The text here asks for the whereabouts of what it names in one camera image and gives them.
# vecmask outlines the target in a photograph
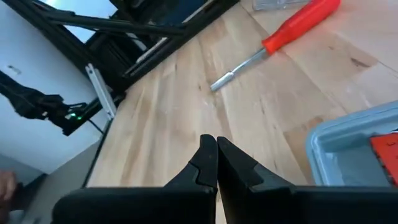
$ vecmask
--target wooden workbench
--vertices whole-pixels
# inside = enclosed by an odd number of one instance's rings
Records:
[[[254,12],[243,0],[134,84],[88,186],[162,186],[203,133],[226,136],[294,184],[312,184],[309,129],[398,99],[398,3],[342,0],[318,27],[210,91],[296,10]],[[218,223],[221,208],[219,200]]]

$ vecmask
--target red object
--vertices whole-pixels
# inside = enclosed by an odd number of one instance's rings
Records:
[[[340,0],[312,0],[286,20],[275,34],[262,41],[269,55],[326,19],[340,5]]]
[[[398,133],[371,137],[373,150],[398,186]]]

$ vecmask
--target hand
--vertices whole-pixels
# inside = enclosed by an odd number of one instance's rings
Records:
[[[15,173],[0,170],[0,206],[11,200],[17,188]]]
[[[7,223],[10,201],[16,187],[15,174],[0,170],[0,224]]]

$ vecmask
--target gray plastic bin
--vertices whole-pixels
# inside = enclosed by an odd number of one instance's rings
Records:
[[[326,121],[307,138],[317,185],[391,186],[369,138],[398,128],[398,101]]]

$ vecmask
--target light gray floor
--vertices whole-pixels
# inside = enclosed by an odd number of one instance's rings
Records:
[[[99,143],[90,146],[53,174],[50,174],[40,187],[30,208],[26,211],[24,223],[39,219],[39,224],[51,222],[51,212],[55,203],[67,193],[79,189],[85,181]]]

